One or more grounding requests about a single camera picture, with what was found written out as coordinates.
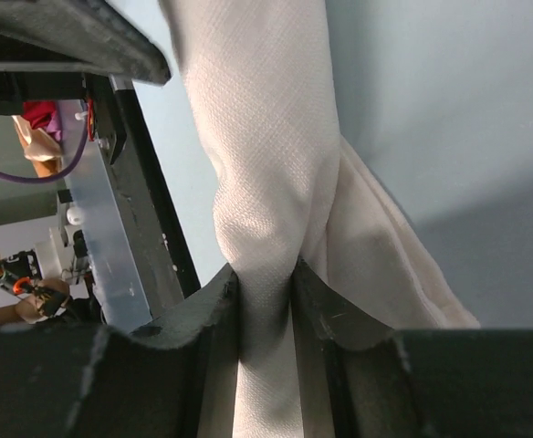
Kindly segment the operator hand in background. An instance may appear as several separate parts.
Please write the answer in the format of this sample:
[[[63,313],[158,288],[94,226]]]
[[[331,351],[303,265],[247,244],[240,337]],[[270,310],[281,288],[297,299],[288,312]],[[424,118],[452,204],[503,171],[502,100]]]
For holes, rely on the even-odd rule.
[[[59,278],[41,280],[34,291],[15,305],[16,314],[27,323],[52,318],[70,299],[68,283]]]

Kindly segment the white cloth napkin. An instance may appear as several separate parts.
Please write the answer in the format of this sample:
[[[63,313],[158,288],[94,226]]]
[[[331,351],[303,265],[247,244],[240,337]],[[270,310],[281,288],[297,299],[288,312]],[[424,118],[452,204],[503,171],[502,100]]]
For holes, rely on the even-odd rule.
[[[288,318],[299,259],[395,329],[475,329],[399,207],[340,132],[321,1],[163,1],[241,287],[236,437],[303,433]]]

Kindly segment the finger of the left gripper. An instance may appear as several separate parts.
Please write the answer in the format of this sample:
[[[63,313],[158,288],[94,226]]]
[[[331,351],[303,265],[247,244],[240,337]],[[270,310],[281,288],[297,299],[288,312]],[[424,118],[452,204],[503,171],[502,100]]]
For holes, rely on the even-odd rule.
[[[79,72],[163,85],[164,54],[106,1],[0,1],[0,72]]]

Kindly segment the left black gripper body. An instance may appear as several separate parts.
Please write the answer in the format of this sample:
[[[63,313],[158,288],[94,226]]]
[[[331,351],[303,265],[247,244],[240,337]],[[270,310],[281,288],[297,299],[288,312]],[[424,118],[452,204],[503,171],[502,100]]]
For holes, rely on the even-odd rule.
[[[87,75],[111,72],[110,48],[58,25],[0,26],[0,115],[33,100],[84,99]]]

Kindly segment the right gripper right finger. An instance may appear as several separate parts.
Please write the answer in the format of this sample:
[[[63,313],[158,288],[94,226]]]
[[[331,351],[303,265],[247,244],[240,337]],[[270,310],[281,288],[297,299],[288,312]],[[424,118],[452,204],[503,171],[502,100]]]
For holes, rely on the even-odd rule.
[[[533,437],[533,329],[394,330],[293,273],[307,437]]]

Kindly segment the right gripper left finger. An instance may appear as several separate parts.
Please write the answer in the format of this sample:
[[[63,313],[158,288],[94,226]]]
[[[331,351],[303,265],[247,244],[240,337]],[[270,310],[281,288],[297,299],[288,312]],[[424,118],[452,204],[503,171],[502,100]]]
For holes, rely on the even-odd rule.
[[[230,266],[154,321],[0,327],[0,437],[229,437],[238,367]]]

